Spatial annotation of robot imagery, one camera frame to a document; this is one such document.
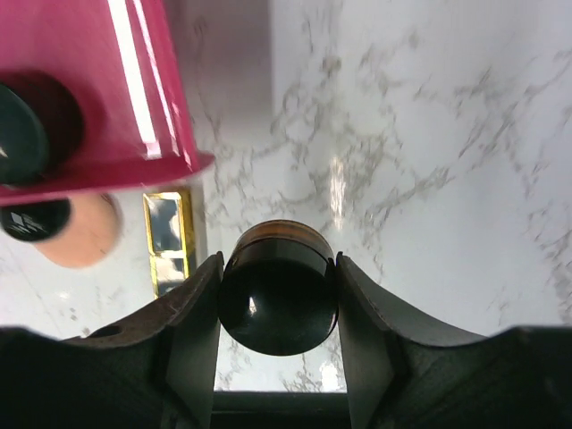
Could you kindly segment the black round jar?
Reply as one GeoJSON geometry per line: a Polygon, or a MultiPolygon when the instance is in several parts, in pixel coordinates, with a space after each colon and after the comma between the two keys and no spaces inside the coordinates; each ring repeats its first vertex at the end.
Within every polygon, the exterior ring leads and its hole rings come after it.
{"type": "Polygon", "coordinates": [[[239,237],[224,268],[219,320],[255,352],[308,352],[337,323],[334,268],[332,248],[318,231],[285,219],[259,223],[239,237]]]}
{"type": "Polygon", "coordinates": [[[80,106],[59,80],[37,71],[1,73],[1,183],[42,181],[80,147],[80,106]]]}

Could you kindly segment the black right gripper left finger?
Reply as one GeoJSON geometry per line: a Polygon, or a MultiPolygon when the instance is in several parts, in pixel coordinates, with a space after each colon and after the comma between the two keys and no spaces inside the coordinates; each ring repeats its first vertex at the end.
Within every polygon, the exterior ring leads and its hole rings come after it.
{"type": "Polygon", "coordinates": [[[207,428],[223,257],[88,337],[1,331],[4,428],[207,428]]]}

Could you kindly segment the pink drawer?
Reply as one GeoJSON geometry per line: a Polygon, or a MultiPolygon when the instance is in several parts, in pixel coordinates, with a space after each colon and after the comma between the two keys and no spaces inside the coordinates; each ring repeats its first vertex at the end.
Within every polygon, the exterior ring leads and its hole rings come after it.
{"type": "Polygon", "coordinates": [[[85,122],[78,150],[42,181],[1,183],[5,206],[152,188],[196,175],[214,160],[196,147],[160,1],[4,1],[4,71],[59,80],[85,122]]]}

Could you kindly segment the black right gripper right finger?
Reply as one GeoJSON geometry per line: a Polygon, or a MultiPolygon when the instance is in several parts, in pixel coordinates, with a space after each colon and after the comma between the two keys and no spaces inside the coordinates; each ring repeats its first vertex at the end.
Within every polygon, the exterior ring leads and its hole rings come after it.
{"type": "Polygon", "coordinates": [[[353,427],[570,427],[569,328],[485,337],[410,305],[349,257],[335,272],[353,427]]]}

